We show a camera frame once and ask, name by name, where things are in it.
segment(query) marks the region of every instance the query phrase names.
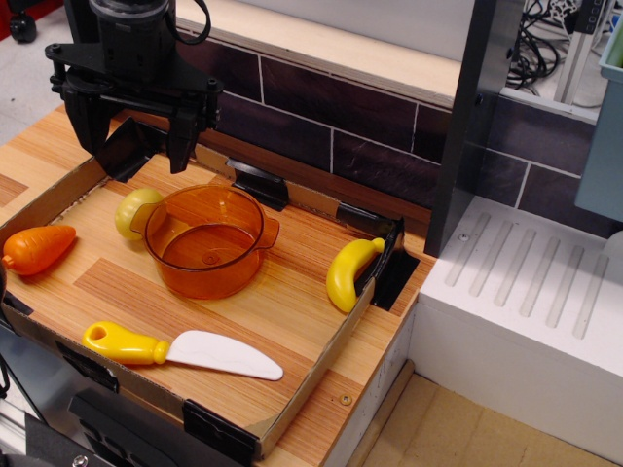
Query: metal frame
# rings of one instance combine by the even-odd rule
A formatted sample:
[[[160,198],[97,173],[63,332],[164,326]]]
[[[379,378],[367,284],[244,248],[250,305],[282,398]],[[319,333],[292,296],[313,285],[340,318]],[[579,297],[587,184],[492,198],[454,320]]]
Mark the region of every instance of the metal frame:
[[[524,0],[476,0],[424,252],[438,257],[476,193]]]
[[[602,26],[603,18],[607,18],[614,6],[614,2],[610,2],[605,9],[605,4],[607,4],[605,0],[582,3],[575,30],[571,36],[565,66],[554,94],[555,101],[564,104],[573,103],[586,61],[593,49],[595,34]]]

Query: screw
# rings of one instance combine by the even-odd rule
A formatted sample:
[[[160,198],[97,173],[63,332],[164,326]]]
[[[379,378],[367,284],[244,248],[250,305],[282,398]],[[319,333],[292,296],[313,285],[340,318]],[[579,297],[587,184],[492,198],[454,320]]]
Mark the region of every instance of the screw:
[[[342,404],[343,406],[349,406],[350,404],[352,404],[352,397],[348,394],[341,395],[340,404]]]
[[[87,467],[89,465],[89,458],[85,455],[77,456],[71,463],[71,467]]]

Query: yellow knife handle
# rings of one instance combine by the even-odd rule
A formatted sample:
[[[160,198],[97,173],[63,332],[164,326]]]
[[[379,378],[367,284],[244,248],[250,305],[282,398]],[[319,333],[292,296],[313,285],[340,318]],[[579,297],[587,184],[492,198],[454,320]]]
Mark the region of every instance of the yellow knife handle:
[[[128,365],[164,363],[170,344],[136,334],[112,321],[92,324],[82,336],[82,344],[101,355]]]
[[[357,303],[354,280],[357,272],[377,254],[383,253],[385,241],[358,239],[346,245],[333,259],[327,272],[327,293],[334,305],[349,313]]]

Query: blue container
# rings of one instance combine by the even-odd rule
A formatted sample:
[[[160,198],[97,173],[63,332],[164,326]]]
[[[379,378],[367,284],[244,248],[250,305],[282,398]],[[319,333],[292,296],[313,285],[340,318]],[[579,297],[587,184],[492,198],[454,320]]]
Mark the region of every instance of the blue container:
[[[614,28],[600,66],[608,83],[575,204],[623,221],[623,21]]]

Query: toy knife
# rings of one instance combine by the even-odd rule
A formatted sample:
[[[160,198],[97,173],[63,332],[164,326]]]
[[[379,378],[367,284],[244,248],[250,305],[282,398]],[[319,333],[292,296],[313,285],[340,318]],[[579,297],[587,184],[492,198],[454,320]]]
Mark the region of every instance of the toy knife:
[[[85,331],[82,344],[125,365],[168,360],[272,381],[283,377],[283,369],[256,348],[206,331],[186,331],[169,344],[112,321],[99,321]]]

